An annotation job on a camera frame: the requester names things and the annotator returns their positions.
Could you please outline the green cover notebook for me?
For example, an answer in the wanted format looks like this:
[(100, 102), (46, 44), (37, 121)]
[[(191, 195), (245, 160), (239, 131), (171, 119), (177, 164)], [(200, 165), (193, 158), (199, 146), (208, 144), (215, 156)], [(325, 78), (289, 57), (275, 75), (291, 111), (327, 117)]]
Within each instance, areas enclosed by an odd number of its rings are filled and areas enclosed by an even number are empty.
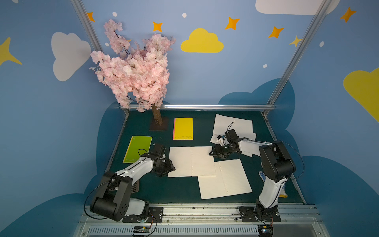
[(139, 160), (140, 156), (148, 153), (152, 143), (150, 136), (132, 136), (126, 150), (123, 163), (132, 164)]

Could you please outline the yellow cover notebook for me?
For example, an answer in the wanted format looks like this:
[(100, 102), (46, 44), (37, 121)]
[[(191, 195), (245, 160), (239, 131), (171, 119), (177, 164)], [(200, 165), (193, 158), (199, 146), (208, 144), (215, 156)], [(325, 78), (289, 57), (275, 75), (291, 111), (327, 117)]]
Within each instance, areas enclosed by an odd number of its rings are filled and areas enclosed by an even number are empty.
[(173, 140), (193, 140), (193, 118), (175, 118)]

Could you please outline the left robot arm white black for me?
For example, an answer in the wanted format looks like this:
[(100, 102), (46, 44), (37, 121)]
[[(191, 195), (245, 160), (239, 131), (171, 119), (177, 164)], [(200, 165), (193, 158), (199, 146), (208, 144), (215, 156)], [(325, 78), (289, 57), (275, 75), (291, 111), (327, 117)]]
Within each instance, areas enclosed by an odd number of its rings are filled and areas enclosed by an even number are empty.
[(169, 158), (143, 154), (127, 168), (104, 173), (100, 184), (93, 190), (95, 194), (89, 210), (103, 219), (116, 222), (125, 215), (141, 215), (147, 202), (131, 198), (132, 186), (147, 173), (162, 177), (174, 170), (173, 162)]

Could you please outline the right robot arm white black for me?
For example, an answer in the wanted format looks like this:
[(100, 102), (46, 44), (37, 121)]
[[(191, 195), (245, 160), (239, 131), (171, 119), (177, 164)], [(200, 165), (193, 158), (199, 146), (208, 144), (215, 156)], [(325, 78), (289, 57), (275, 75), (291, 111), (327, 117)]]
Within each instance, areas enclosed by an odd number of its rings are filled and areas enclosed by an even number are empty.
[(265, 175), (265, 183), (261, 194), (256, 201), (256, 216), (268, 216), (277, 213), (278, 198), (287, 180), (296, 171), (286, 146), (281, 141), (271, 143), (253, 141), (249, 139), (237, 139), (227, 145), (217, 144), (209, 155), (227, 159), (232, 153), (243, 155), (259, 152), (261, 165)]

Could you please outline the small open notebook far right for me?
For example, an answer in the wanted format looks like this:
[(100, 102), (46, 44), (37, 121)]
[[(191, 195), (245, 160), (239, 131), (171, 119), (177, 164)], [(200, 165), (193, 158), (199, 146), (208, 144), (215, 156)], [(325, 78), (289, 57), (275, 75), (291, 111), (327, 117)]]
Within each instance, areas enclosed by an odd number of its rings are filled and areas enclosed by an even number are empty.
[(254, 140), (256, 134), (252, 137), (239, 137), (235, 130), (226, 131), (224, 135), (213, 135), (211, 142), (215, 146), (209, 155), (220, 159), (228, 159), (233, 153), (243, 154), (248, 157), (253, 155), (261, 156), (259, 151), (259, 143)]

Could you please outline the brown litter scoop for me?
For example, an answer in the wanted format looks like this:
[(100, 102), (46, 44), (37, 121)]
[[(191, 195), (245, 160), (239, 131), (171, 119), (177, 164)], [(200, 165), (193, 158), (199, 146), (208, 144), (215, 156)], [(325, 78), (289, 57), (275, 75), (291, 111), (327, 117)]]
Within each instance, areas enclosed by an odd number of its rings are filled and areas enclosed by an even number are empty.
[(137, 193), (139, 192), (139, 184), (140, 184), (140, 181), (136, 181), (133, 185), (132, 185), (132, 188), (131, 188), (131, 193), (134, 194), (134, 193)]

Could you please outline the left controller board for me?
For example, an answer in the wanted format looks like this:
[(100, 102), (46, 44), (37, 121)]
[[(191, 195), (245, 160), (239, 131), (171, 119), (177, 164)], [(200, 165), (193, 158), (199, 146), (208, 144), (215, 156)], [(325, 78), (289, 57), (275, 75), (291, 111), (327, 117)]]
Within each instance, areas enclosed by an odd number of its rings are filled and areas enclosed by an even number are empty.
[(133, 235), (148, 235), (151, 232), (151, 228), (148, 226), (134, 226)]

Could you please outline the controller board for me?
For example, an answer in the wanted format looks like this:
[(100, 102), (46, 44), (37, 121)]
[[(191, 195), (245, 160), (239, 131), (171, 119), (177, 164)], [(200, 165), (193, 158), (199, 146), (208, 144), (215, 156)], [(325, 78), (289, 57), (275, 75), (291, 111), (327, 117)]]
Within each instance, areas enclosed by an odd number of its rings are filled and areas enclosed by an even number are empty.
[(151, 228), (148, 226), (134, 226), (133, 235), (148, 235), (151, 232)]
[(273, 227), (267, 225), (258, 226), (258, 237), (272, 237), (273, 236)]

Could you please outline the right controller board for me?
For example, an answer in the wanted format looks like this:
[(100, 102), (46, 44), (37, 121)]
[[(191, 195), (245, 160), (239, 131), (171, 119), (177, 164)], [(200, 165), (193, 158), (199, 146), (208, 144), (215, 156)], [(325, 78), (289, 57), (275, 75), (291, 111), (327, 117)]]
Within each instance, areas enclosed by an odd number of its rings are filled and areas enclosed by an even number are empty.
[(272, 237), (273, 236), (273, 227), (267, 225), (258, 226), (258, 237)]

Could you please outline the pink cherry blossom tree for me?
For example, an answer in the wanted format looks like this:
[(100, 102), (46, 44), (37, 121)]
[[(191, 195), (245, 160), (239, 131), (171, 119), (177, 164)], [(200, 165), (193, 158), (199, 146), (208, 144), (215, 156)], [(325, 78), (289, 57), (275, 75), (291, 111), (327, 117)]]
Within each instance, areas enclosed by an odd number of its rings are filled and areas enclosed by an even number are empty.
[(161, 34), (144, 39), (144, 47), (135, 47), (118, 32), (122, 23), (109, 20), (104, 24), (105, 35), (111, 49), (117, 54), (111, 57), (102, 51), (93, 51), (90, 56), (97, 65), (91, 70), (100, 83), (108, 86), (117, 102), (129, 108), (132, 102), (141, 113), (152, 110), (154, 125), (164, 125), (160, 108), (167, 93), (169, 70), (167, 54), (176, 42)]

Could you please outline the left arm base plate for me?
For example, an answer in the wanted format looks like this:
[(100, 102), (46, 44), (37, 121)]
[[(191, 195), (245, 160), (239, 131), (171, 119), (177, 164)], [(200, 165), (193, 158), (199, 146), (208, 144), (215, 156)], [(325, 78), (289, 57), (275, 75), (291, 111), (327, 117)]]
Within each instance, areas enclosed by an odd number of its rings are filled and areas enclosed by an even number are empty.
[(122, 219), (123, 223), (161, 223), (164, 208), (162, 206), (150, 207), (149, 211), (141, 215), (126, 215)]

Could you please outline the aluminium rail back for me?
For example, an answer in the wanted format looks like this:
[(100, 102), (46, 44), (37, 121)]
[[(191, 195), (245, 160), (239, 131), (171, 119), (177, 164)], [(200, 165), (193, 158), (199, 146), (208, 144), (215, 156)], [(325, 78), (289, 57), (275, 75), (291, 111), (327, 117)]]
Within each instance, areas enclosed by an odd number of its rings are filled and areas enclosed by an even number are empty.
[(188, 111), (271, 111), (274, 105), (222, 105), (222, 104), (162, 104), (161, 110), (188, 110)]

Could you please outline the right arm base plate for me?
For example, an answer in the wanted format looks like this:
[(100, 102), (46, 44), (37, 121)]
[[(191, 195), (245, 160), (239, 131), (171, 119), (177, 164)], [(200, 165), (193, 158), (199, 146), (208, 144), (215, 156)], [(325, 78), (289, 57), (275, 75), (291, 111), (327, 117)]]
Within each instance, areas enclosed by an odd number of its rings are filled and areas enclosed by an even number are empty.
[(278, 205), (271, 208), (261, 206), (240, 206), (238, 211), (242, 222), (281, 222)]

